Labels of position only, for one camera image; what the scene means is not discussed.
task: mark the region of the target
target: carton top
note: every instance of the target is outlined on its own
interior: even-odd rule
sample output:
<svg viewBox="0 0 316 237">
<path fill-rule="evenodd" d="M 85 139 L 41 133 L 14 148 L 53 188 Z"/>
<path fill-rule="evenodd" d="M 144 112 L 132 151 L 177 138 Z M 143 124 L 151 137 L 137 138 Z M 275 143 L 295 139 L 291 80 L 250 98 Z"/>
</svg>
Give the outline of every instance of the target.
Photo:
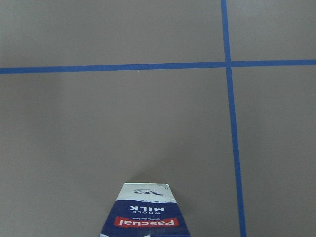
<svg viewBox="0 0 316 237">
<path fill-rule="evenodd" d="M 168 184 L 125 183 L 116 201 L 136 200 L 152 203 L 177 203 Z"/>
</svg>

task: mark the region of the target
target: carton label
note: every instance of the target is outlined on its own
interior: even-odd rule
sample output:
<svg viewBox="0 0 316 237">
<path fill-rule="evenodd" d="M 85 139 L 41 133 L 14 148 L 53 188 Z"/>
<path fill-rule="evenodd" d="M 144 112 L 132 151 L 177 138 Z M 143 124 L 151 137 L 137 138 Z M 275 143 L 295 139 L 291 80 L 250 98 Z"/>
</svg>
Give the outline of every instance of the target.
<svg viewBox="0 0 316 237">
<path fill-rule="evenodd" d="M 135 228 L 144 228 L 144 227 L 173 227 L 178 226 L 179 222 L 177 218 L 169 218 L 169 219 L 163 219 L 159 221 L 149 221 L 149 220 L 131 220 L 129 218 L 124 218 L 117 216 L 114 221 L 115 226 L 119 227 L 135 227 Z"/>
</svg>

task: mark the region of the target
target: blue painter's tape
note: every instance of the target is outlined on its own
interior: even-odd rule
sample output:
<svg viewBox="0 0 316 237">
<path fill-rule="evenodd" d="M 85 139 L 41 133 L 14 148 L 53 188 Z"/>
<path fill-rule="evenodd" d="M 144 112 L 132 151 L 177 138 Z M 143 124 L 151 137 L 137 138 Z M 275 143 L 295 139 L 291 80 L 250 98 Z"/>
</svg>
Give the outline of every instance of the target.
<svg viewBox="0 0 316 237">
<path fill-rule="evenodd" d="M 224 53 L 225 53 L 225 62 L 226 62 L 227 93 L 228 93 L 228 103 L 229 103 L 230 120 L 231 120 L 232 146 L 233 146 L 234 167 L 235 167 L 235 182 L 236 182 L 236 192 L 237 192 L 239 228 L 240 228 L 240 236 L 247 237 L 244 204 L 243 204 L 243 193 L 242 193 L 241 169 L 240 169 L 240 160 L 239 160 L 239 145 L 238 145 L 238 134 L 237 134 L 237 121 L 236 121 L 226 0 L 221 0 L 221 9 L 222 9 Z"/>
<path fill-rule="evenodd" d="M 263 67 L 263 66 L 300 66 L 316 65 L 315 59 L 310 60 L 267 60 L 267 61 L 234 61 L 232 67 Z"/>
<path fill-rule="evenodd" d="M 56 67 L 21 67 L 21 68 L 0 68 L 0 74 L 222 68 L 222 67 L 225 67 L 225 65 L 226 65 L 225 62 L 193 62 L 193 63 L 82 65 L 82 66 L 56 66 Z"/>
</svg>

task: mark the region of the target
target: blue carton packaging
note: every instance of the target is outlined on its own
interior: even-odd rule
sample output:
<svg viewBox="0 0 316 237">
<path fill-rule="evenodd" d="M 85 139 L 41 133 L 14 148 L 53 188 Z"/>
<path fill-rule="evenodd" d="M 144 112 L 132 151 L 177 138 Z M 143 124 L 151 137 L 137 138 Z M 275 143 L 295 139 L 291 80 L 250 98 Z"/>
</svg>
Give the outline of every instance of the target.
<svg viewBox="0 0 316 237">
<path fill-rule="evenodd" d="M 190 237 L 168 184 L 125 183 L 99 237 Z"/>
</svg>

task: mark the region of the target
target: pascual milk carton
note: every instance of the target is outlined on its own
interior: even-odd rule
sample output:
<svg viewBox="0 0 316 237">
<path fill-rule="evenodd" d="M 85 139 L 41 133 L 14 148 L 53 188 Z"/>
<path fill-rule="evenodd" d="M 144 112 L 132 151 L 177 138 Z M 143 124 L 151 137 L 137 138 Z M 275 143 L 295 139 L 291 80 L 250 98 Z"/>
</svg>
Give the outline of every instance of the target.
<svg viewBox="0 0 316 237">
<path fill-rule="evenodd" d="M 190 237 L 168 184 L 125 183 L 99 237 Z"/>
</svg>

